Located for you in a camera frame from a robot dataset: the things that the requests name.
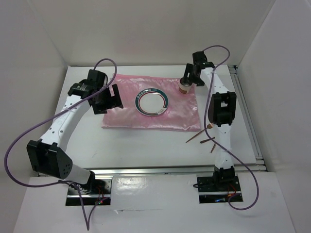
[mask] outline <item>red wire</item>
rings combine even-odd
[[[236,193],[237,193],[237,190],[235,189],[235,187],[234,187],[232,184],[229,184],[229,185],[233,188],[234,194],[236,194]]]
[[[98,188],[99,193],[98,193],[98,198],[96,201],[99,201],[99,198],[101,197],[101,190],[99,189],[99,187],[97,187],[97,188]]]

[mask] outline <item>white table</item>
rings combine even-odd
[[[228,203],[199,204],[192,185],[196,175],[134,177],[126,185],[114,178],[110,206],[96,207],[90,233],[294,233],[291,217],[276,174],[256,172],[260,195],[247,211],[235,211]],[[239,174],[243,202],[254,201],[256,187],[251,174]],[[57,181],[33,177],[30,184]],[[67,185],[27,188],[14,233],[86,233],[80,206],[65,206]]]
[[[92,67],[69,67],[56,112],[65,103],[69,88],[87,78]],[[99,67],[111,78],[113,67]],[[118,67],[119,74],[147,75],[156,77],[180,78],[185,66],[142,66]],[[217,74],[230,90],[233,83],[227,66],[220,66]],[[207,87],[196,89],[201,127],[203,128],[204,107],[207,99]],[[206,135],[185,143],[196,133],[170,132],[157,130],[103,129],[103,115],[95,116],[90,109],[81,119],[68,143],[66,153],[73,162],[84,168],[108,167],[146,167],[146,166],[195,166],[213,165],[216,153],[210,153],[213,143],[200,144]],[[256,162],[255,154],[247,132],[239,103],[232,124],[232,151],[244,163]]]

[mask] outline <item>white panel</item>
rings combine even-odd
[[[26,1],[1,0],[0,22],[0,231],[10,233],[26,189],[4,172],[5,151],[22,131],[54,113],[66,67]],[[9,168],[26,183],[31,170],[26,144],[44,130],[21,139],[10,154]]]
[[[31,0],[70,65],[171,65],[221,44],[238,64],[274,0]],[[226,55],[213,50],[219,63]]]
[[[81,96],[67,96],[64,107],[59,111],[67,110],[71,105],[81,101]],[[90,109],[88,101],[84,101],[75,108],[70,109],[58,118],[54,119],[51,127],[40,137],[42,143],[52,145],[57,143],[57,146],[63,151],[66,151],[67,144],[70,140],[72,132],[79,124],[81,117]]]
[[[150,195],[149,197],[140,195],[141,203],[137,201],[132,203],[133,210],[126,210],[131,204],[130,200],[135,198],[132,195],[128,195],[127,203],[122,202],[124,209],[119,209],[122,206],[118,206],[117,209],[113,203],[111,206],[97,207],[90,221],[89,232],[294,233],[275,174],[264,172],[255,175],[260,186],[259,200],[252,209],[247,211],[234,211],[227,203],[199,204],[197,189],[194,190],[192,187],[193,180],[189,175],[147,177],[141,184],[147,185],[149,192],[145,192],[145,195]],[[239,178],[244,202],[233,204],[245,207],[254,201],[256,187],[249,173],[240,173]],[[55,180],[48,177],[31,178],[31,183],[43,184]],[[171,195],[165,197],[168,193],[167,189],[169,192],[178,194],[174,197]],[[65,206],[66,194],[66,185],[40,189],[28,188],[14,233],[86,232],[81,207]],[[163,205],[158,197],[162,197],[163,201],[172,202]],[[120,196],[114,195],[112,199],[115,199],[114,203],[119,203]],[[87,214],[91,208],[91,206],[86,207]]]
[[[277,0],[238,75],[265,161],[295,228],[310,232],[311,5]]]

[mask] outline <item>black bracket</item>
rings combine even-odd
[[[223,168],[218,169],[217,167],[214,167],[213,180],[216,186],[221,186],[222,184],[230,183],[234,180],[234,178],[235,178],[235,171],[233,166],[231,166],[231,168],[228,169]]]
[[[202,69],[212,67],[215,68],[212,62],[208,62],[203,51],[198,51],[192,54],[193,64],[186,64],[184,77],[180,79],[183,86],[190,86],[193,83],[197,86],[204,86],[204,81],[200,78]]]
[[[214,193],[227,191],[229,184],[234,186],[237,191],[241,191],[239,178],[237,176],[234,176],[230,182],[222,185],[215,184],[214,177],[197,177],[197,184],[194,187],[198,188],[199,193]]]
[[[235,92],[213,94],[208,108],[209,121],[218,127],[223,124],[231,125],[235,118],[236,103],[237,95]]]
[[[98,70],[90,69],[87,79],[75,83],[69,90],[68,95],[81,96],[84,99],[95,92],[99,91],[104,84],[107,84],[107,75]],[[93,107],[94,114],[105,114],[107,109],[115,107],[123,108],[122,101],[119,94],[119,89],[116,84],[112,85],[114,96],[111,96],[110,89],[107,88],[96,97],[88,100],[90,106]]]
[[[41,140],[31,140],[26,148],[34,171],[62,180],[69,175],[72,160],[56,143],[49,145],[42,143]]]

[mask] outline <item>white surface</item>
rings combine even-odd
[[[69,88],[87,77],[90,67],[70,67],[63,85],[57,112],[64,106]],[[100,67],[109,77],[113,67]],[[147,75],[178,78],[184,73],[185,66],[119,67],[119,74]],[[227,66],[217,71],[224,85],[233,91]],[[207,87],[196,89],[201,128],[203,128],[204,108],[207,100]],[[137,167],[137,166],[190,166],[213,165],[215,153],[210,153],[212,143],[200,144],[207,138],[204,134],[185,143],[196,133],[102,129],[103,115],[95,116],[90,109],[81,119],[73,132],[67,147],[67,155],[73,162],[85,168]],[[236,118],[232,124],[232,151],[245,163],[254,163],[255,155],[237,103]]]
[[[218,142],[227,150],[231,151],[231,126],[228,124],[222,125],[220,128],[215,128],[215,137],[219,138]],[[230,169],[233,166],[232,156],[226,150],[217,147],[215,153],[217,154],[215,166],[219,169]]]
[[[275,174],[255,175],[260,186],[258,203],[242,212],[227,203],[199,204],[197,189],[192,187],[193,175],[117,180],[112,186],[112,205],[95,209],[89,232],[294,233]],[[244,202],[234,205],[242,207],[254,201],[256,187],[249,173],[241,173],[239,178]],[[31,178],[31,184],[55,180]],[[66,194],[66,185],[28,188],[14,233],[87,232],[81,207],[65,206]]]
[[[54,113],[66,67],[26,1],[2,0],[0,22],[0,231],[11,233],[26,188],[4,172],[4,154],[19,134]],[[23,182],[31,173],[26,144],[45,130],[25,136],[11,151],[9,168]]]
[[[238,69],[260,148],[298,233],[311,228],[310,22],[308,1],[277,0]]]
[[[220,44],[242,60],[274,0],[28,0],[70,65],[176,65]],[[225,51],[207,58],[219,63]]]

